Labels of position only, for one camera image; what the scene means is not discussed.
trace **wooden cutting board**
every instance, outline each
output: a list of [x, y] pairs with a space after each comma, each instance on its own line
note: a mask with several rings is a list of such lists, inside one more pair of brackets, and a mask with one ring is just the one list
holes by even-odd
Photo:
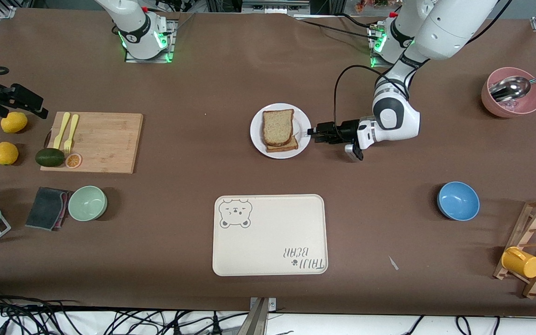
[[[48, 148], [53, 147], [55, 137], [59, 134], [63, 114], [64, 112], [57, 112], [55, 115]], [[72, 112], [73, 114], [78, 114], [80, 119], [74, 135], [72, 153], [82, 156], [81, 165], [75, 169], [69, 169], [65, 165], [41, 166], [41, 171], [134, 173], [140, 130], [144, 119], [142, 114]], [[70, 120], [64, 132], [61, 151], [63, 151], [63, 143], [70, 136], [71, 123]]]

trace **white plate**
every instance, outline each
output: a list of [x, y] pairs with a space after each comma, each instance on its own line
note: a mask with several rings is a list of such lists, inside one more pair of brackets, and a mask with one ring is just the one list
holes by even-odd
[[[283, 109], [292, 109], [295, 111], [293, 114], [293, 136], [297, 139], [299, 148], [296, 150], [282, 151], [280, 153], [269, 153], [266, 151], [266, 144], [264, 144], [264, 140], [262, 139], [262, 121], [264, 121], [262, 113], [266, 110]], [[300, 152], [307, 147], [307, 144], [309, 144], [309, 141], [311, 140], [311, 136], [307, 135], [307, 129], [310, 128], [311, 123], [302, 110], [293, 105], [277, 103], [268, 105], [255, 113], [253, 120], [251, 120], [251, 127], [249, 127], [249, 136], [251, 136], [251, 141], [260, 153], [275, 159], [287, 159], [300, 154]]]
[[311, 275], [327, 268], [321, 196], [226, 195], [214, 203], [217, 275]]

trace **green bowl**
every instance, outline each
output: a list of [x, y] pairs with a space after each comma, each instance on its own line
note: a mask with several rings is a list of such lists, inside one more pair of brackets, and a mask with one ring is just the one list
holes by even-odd
[[107, 209], [107, 197], [96, 186], [84, 186], [70, 198], [68, 210], [77, 221], [98, 219]]

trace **gray cloth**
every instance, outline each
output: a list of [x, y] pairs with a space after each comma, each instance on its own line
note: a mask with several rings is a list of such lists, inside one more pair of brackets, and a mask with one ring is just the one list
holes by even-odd
[[60, 229], [69, 199], [70, 191], [40, 187], [28, 214], [26, 227], [48, 231]]

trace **pink bowl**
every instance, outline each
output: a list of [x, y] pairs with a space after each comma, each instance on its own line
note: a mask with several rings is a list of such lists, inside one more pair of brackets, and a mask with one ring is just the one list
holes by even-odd
[[489, 110], [492, 114], [495, 114], [500, 117], [517, 117], [536, 111], [536, 84], [533, 84], [530, 87], [530, 92], [527, 95], [516, 100], [518, 105], [513, 111], [504, 108], [504, 106], [498, 104], [498, 102], [496, 102], [496, 100], [491, 97], [491, 94], [489, 93], [489, 87], [494, 83], [497, 83], [502, 79], [511, 76], [521, 76], [529, 80], [534, 78], [525, 70], [521, 70], [515, 67], [502, 67], [493, 71], [489, 75], [489, 77], [485, 81], [485, 85], [483, 85], [483, 88], [481, 89], [481, 101], [483, 102], [485, 108], [487, 108], [487, 110]]

